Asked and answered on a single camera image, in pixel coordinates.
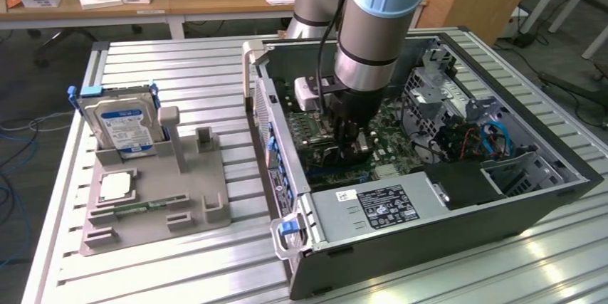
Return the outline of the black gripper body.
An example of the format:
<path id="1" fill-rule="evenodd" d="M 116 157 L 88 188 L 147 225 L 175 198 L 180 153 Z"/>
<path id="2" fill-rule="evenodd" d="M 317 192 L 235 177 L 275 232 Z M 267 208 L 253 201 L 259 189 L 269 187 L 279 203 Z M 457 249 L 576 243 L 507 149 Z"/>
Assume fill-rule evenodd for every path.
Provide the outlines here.
<path id="1" fill-rule="evenodd" d="M 383 90 L 361 92 L 347 88 L 333 92 L 329 98 L 329 117 L 333 125 L 345 123 L 367 128 L 377 115 Z"/>

